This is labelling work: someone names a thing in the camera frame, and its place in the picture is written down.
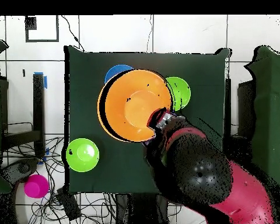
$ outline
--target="red robot arm segment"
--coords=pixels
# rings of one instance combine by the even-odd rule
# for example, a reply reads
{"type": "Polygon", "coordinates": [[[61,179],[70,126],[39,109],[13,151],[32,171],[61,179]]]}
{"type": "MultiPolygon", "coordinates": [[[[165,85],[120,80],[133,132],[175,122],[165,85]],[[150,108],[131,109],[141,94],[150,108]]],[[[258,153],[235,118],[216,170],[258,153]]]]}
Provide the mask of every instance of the red robot arm segment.
{"type": "Polygon", "coordinates": [[[227,214],[232,224],[274,224],[272,206],[264,186],[231,161],[232,189],[221,203],[210,205],[227,214]]]}

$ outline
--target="black cable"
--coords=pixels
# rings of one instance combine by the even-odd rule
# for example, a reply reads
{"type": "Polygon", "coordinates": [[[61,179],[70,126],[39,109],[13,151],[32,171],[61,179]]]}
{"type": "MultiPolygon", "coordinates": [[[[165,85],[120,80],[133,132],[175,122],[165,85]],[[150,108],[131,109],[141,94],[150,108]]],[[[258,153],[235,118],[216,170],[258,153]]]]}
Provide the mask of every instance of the black cable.
{"type": "MultiPolygon", "coordinates": [[[[33,129],[33,126],[32,126],[32,123],[30,122],[21,122],[21,123],[14,123],[14,124],[31,124],[31,127],[33,129]]],[[[59,172],[59,173],[62,173],[61,171],[57,170],[57,166],[62,166],[64,167],[64,165],[62,164],[61,161],[57,160],[55,157],[61,157],[61,155],[57,154],[55,152],[56,148],[57,148],[57,145],[63,140],[64,138],[59,138],[59,137],[56,137],[56,138],[51,138],[51,139],[48,139],[48,140],[45,140],[46,141],[46,145],[49,144],[50,142],[54,141],[54,140],[57,140],[56,144],[53,145],[53,147],[51,147],[49,149],[49,151],[51,151],[53,149],[53,152],[51,152],[51,156],[50,156],[50,159],[48,159],[47,161],[43,161],[45,163],[45,169],[48,173],[48,182],[49,182],[49,193],[50,193],[50,197],[49,199],[47,200],[47,202],[43,205],[41,204],[38,204],[38,203],[33,203],[32,206],[31,206],[31,211],[32,211],[32,216],[28,222],[28,224],[35,224],[36,223],[36,220],[38,218],[40,218],[40,224],[43,224],[44,220],[47,220],[47,221],[58,221],[59,224],[62,224],[61,223],[61,220],[63,219],[68,219],[68,217],[65,215],[65,216],[62,216],[62,217],[59,217],[57,215],[57,211],[63,211],[64,208],[59,208],[57,209],[55,205],[58,204],[58,201],[56,199],[56,194],[54,192],[55,190],[55,181],[54,181],[54,178],[53,178],[53,172],[59,172]],[[47,208],[49,208],[51,210],[51,215],[54,214],[56,216],[56,219],[52,219],[50,217],[48,217],[47,215],[47,208]]],[[[29,145],[28,143],[24,144],[24,145],[19,145],[18,147],[18,150],[12,148],[11,150],[13,151],[10,151],[10,153],[14,153],[16,154],[17,156],[7,156],[7,157],[10,157],[10,158],[19,158],[19,159],[23,159],[23,158],[36,158],[35,155],[31,155],[29,153],[31,152],[35,152],[33,147],[31,145],[29,145]],[[27,148],[27,149],[30,149],[29,151],[22,151],[21,148],[27,148]]]]}
{"type": "Polygon", "coordinates": [[[19,122],[19,123],[12,123],[12,124],[8,124],[8,125],[15,125],[15,124],[30,124],[31,129],[33,130],[33,124],[31,122],[19,122]]]}
{"type": "MultiPolygon", "coordinates": [[[[206,220],[203,220],[202,222],[205,222],[205,221],[206,221],[206,220]]],[[[202,223],[202,222],[201,222],[201,223],[202,223]]],[[[201,223],[199,223],[199,224],[201,224],[201,223]]]]}
{"type": "MultiPolygon", "coordinates": [[[[112,207],[112,205],[111,205],[111,197],[110,197],[110,194],[107,193],[107,195],[108,195],[108,199],[109,199],[110,208],[112,209],[111,211],[115,212],[114,209],[113,209],[113,207],[112,207]]],[[[107,209],[109,210],[109,208],[108,208],[108,206],[107,206],[107,200],[106,200],[106,198],[105,198],[105,195],[104,195],[104,199],[105,199],[105,205],[106,205],[107,209]]],[[[113,217],[113,216],[112,216],[112,213],[111,213],[110,224],[112,224],[112,217],[113,217]]]]}
{"type": "Polygon", "coordinates": [[[101,206],[101,208],[100,208],[100,217],[101,217],[101,222],[102,222],[102,224],[105,224],[104,223],[104,219],[103,219],[103,204],[101,204],[102,206],[101,206]]]}
{"type": "Polygon", "coordinates": [[[125,209],[125,208],[114,198],[114,195],[113,195],[113,194],[111,194],[111,197],[112,197],[113,201],[115,202],[116,206],[119,205],[120,208],[125,209]]]}
{"type": "Polygon", "coordinates": [[[4,158],[7,158],[7,157],[9,157],[9,158],[22,158],[22,159],[24,159],[24,158],[37,158],[36,156],[7,156],[7,155],[3,155],[2,157],[4,157],[4,158]]]}
{"type": "Polygon", "coordinates": [[[116,216],[114,216],[114,214],[111,212],[111,210],[108,208],[108,206],[107,206],[107,204],[104,202],[104,203],[102,203],[101,204],[102,206],[101,206],[101,208],[103,209],[103,205],[105,205],[106,206],[106,208],[107,208],[107,210],[108,210],[108,215],[110,214],[111,215],[111,220],[112,220],[112,218],[114,218],[115,220],[116,220],[116,216]]]}
{"type": "MultiPolygon", "coordinates": [[[[150,15],[151,17],[150,17],[150,19],[149,19],[149,23],[150,23],[150,25],[151,25],[151,27],[152,27],[152,23],[151,23],[151,20],[152,20],[152,15],[150,15]]],[[[151,33],[152,33],[152,30],[149,32],[149,35],[148,35],[148,41],[147,41],[147,44],[146,44],[146,53],[148,52],[148,43],[149,43],[149,38],[150,38],[150,36],[151,36],[151,33]]]]}
{"type": "Polygon", "coordinates": [[[172,215],[169,215],[168,217],[177,215],[181,211],[181,208],[182,208],[182,206],[180,206],[180,210],[178,212],[176,212],[176,213],[174,213],[172,215]]]}
{"type": "Polygon", "coordinates": [[[161,218],[162,218],[162,222],[166,222],[167,224],[169,224],[169,219],[167,218],[167,220],[165,220],[164,219],[164,216],[163,216],[163,213],[162,213],[162,211],[161,211],[161,208],[160,208],[160,205],[159,205],[159,202],[158,202],[158,199],[157,199],[157,197],[156,197],[156,204],[158,205],[157,206],[157,208],[158,208],[158,210],[159,210],[159,213],[160,213],[160,216],[161,216],[161,218]]]}
{"type": "MultiPolygon", "coordinates": [[[[82,208],[81,210],[83,210],[83,209],[85,209],[85,208],[87,208],[87,207],[89,207],[89,206],[92,206],[92,207],[94,208],[94,210],[96,211],[95,207],[94,207],[92,204],[95,203],[95,202],[97,202],[97,201],[100,201],[100,200],[106,200],[106,198],[104,197],[104,198],[100,198],[100,199],[94,200],[93,202],[90,202],[90,201],[88,200],[88,198],[87,198],[86,193],[85,193],[85,196],[86,196],[86,199],[87,199],[89,205],[87,205],[86,207],[82,208]]],[[[100,216],[98,216],[98,215],[96,215],[96,216],[86,216],[85,214],[83,214],[83,215],[85,215],[88,219],[90,219],[90,220],[96,222],[97,224],[100,224],[100,223],[99,223],[97,220],[94,220],[93,217],[97,217],[97,218],[100,217],[100,218],[102,219],[102,223],[104,224],[103,218],[106,218],[106,217],[109,216],[110,210],[108,209],[108,214],[107,214],[106,216],[103,216],[103,212],[102,212],[102,210],[103,210],[103,208],[102,208],[103,204],[104,204],[104,203],[102,203],[102,205],[101,205],[101,215],[100,215],[100,216]]]]}
{"type": "Polygon", "coordinates": [[[84,221],[85,221],[86,219],[90,219],[91,221],[94,221],[94,222],[96,222],[97,224],[100,224],[99,221],[94,220],[91,216],[86,216],[85,214],[81,214],[81,215],[85,217],[85,219],[83,220],[82,224],[84,224],[84,221]]]}
{"type": "Polygon", "coordinates": [[[82,47],[82,45],[81,45],[81,43],[79,42],[79,40],[78,40],[78,38],[72,33],[72,30],[71,30],[71,25],[69,25],[69,22],[68,22],[68,19],[67,18],[65,18],[64,16],[62,16],[61,15],[61,17],[63,18],[63,19],[65,19],[66,20],[66,22],[68,23],[68,29],[69,29],[69,31],[71,32],[71,34],[73,35],[73,37],[74,37],[74,39],[75,39],[75,41],[77,41],[78,42],[78,44],[82,47]]]}

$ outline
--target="dark green table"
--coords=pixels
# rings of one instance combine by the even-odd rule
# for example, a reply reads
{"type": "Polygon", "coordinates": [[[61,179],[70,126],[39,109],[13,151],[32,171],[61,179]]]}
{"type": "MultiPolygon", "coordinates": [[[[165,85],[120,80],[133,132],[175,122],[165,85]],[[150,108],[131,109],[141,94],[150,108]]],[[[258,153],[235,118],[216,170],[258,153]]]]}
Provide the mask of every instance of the dark green table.
{"type": "Polygon", "coordinates": [[[280,184],[280,53],[257,47],[246,68],[256,82],[252,162],[280,184]]]}
{"type": "Polygon", "coordinates": [[[227,48],[216,54],[145,54],[86,53],[69,46],[65,53],[69,56],[69,61],[65,61],[69,67],[69,141],[89,138],[100,151],[99,163],[93,170],[78,173],[70,169],[70,192],[158,193],[143,157],[142,144],[110,137],[97,117],[97,98],[104,77],[118,64],[186,80],[191,99],[182,113],[222,150],[225,59],[230,54],[227,48]]]}

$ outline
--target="green bowl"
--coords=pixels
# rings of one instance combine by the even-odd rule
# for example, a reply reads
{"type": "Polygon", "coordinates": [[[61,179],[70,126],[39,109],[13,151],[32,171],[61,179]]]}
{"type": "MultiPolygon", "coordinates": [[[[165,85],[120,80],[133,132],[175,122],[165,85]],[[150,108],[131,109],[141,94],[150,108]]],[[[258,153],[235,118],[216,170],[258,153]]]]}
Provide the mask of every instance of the green bowl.
{"type": "Polygon", "coordinates": [[[191,90],[188,83],[176,76],[166,78],[169,90],[173,97],[173,110],[183,109],[190,101],[191,90]]]}
{"type": "Polygon", "coordinates": [[[69,167],[76,172],[88,172],[99,161],[99,149],[89,139],[78,138],[73,140],[66,150],[66,161],[69,167]]]}

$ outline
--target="power strip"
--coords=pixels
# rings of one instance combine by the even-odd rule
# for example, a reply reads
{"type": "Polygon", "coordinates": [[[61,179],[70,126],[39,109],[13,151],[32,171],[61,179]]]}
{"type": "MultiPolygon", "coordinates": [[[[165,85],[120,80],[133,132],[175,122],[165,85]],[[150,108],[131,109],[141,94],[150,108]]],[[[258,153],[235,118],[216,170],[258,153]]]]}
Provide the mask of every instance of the power strip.
{"type": "Polygon", "coordinates": [[[63,187],[57,190],[56,198],[60,205],[63,205],[65,214],[70,221],[75,220],[81,216],[81,210],[77,204],[74,195],[64,192],[63,187]]]}

